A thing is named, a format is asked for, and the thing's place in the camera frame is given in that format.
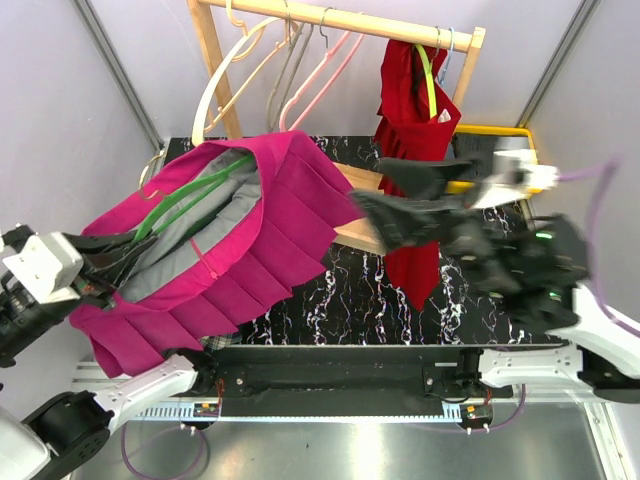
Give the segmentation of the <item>magenta skirt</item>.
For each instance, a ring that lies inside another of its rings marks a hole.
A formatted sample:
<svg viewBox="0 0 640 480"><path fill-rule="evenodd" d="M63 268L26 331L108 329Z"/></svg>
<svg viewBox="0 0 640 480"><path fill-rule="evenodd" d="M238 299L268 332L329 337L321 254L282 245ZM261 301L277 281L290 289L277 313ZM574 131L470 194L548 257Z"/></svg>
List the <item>magenta skirt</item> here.
<svg viewBox="0 0 640 480"><path fill-rule="evenodd" d="M338 227L360 217L349 181L301 131L207 141L164 167L85 229L86 235L126 233L165 196L229 149L253 154L262 197L251 212L195 266L158 293L129 303L115 294L108 311L85 305L72 313L96 361L110 377L137 375L170 349L199 349L199 339L234 333L325 270L323 258Z"/></svg>

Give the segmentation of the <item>green hanger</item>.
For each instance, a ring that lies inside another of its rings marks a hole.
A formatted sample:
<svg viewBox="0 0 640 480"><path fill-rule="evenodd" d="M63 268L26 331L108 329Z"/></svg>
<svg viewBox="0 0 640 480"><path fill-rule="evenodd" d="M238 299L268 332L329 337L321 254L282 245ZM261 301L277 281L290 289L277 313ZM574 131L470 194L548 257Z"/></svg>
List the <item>green hanger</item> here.
<svg viewBox="0 0 640 480"><path fill-rule="evenodd" d="M159 235L172 223L186 214L189 209L222 186L230 178L232 173L241 167L254 163L254 155L245 154L228 166L218 169L212 174L200 176L164 197L141 221L135 231L133 242L141 242L149 236Z"/></svg>

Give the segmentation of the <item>grey garment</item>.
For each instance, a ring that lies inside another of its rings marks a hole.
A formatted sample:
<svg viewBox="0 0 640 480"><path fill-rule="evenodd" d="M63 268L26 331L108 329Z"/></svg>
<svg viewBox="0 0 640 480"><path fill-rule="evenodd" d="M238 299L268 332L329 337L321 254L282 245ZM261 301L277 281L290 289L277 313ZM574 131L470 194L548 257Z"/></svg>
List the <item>grey garment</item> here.
<svg viewBox="0 0 640 480"><path fill-rule="evenodd" d="M212 174L251 154L229 149L211 160L188 181ZM129 303L138 303L156 293L195 266L200 256L219 244L239 225L262 197L260 172L254 164L241 167L204 200L189 209L159 235L157 242L138 259L119 289Z"/></svg>

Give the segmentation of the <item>grey hanger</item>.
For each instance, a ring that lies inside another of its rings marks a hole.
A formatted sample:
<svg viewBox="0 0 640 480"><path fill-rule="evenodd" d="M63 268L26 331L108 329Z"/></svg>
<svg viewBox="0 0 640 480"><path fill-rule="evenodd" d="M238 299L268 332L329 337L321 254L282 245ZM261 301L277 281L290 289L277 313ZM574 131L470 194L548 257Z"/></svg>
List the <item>grey hanger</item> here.
<svg viewBox="0 0 640 480"><path fill-rule="evenodd" d="M266 104L266 132L272 133L276 129L280 114L284 111L287 95L291 89L293 81L299 70L301 61L306 53L308 44L314 31L314 26L310 25L300 47L297 47L302 33L305 31L304 25L293 27L293 21L289 12L289 5L284 1L286 8L286 33L288 39L285 41L287 54L281 65L274 85L269 93Z"/></svg>

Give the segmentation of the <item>navy plaid skirt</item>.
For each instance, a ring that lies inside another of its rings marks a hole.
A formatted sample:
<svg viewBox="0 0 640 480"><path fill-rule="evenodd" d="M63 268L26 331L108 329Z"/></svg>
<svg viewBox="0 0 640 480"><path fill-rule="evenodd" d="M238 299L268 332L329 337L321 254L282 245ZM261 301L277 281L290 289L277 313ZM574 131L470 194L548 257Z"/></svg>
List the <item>navy plaid skirt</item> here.
<svg viewBox="0 0 640 480"><path fill-rule="evenodd" d="M219 351L229 346L240 344L241 341L242 335L239 332L206 336L199 339L201 346L207 352Z"/></svg>

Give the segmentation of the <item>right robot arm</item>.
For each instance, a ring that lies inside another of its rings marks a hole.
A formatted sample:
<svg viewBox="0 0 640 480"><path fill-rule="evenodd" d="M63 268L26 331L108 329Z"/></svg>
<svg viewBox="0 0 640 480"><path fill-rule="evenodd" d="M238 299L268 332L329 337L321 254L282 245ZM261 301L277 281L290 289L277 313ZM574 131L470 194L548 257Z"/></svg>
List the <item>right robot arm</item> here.
<svg viewBox="0 0 640 480"><path fill-rule="evenodd" d="M489 172L461 193L448 186L482 163L472 154L441 162L383 158L380 172L400 196L356 189L350 197L388 253L437 243L455 259L470 286L497 300L531 333L558 337L540 350L465 351L445 388L462 396L514 385L576 388L616 403L639 400L639 329L617 317L596 290L593 243L561 214L541 216L533 229L502 234L483 219L563 180L535 163L529 149L496 151Z"/></svg>

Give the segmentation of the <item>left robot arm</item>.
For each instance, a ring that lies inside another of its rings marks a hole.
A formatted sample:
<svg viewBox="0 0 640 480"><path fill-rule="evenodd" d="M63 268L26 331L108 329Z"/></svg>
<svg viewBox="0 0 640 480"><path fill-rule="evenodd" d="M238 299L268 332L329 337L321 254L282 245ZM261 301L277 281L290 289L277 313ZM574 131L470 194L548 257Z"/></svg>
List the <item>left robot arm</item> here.
<svg viewBox="0 0 640 480"><path fill-rule="evenodd" d="M102 308L138 258L157 241L134 232L39 235L18 225L1 236L1 365L15 358L84 304ZM62 479L93 458L111 434L137 414L174 395L203 396L215 386L203 351L171 349L160 365L98 391L63 392L22 420L1 412L1 476Z"/></svg>

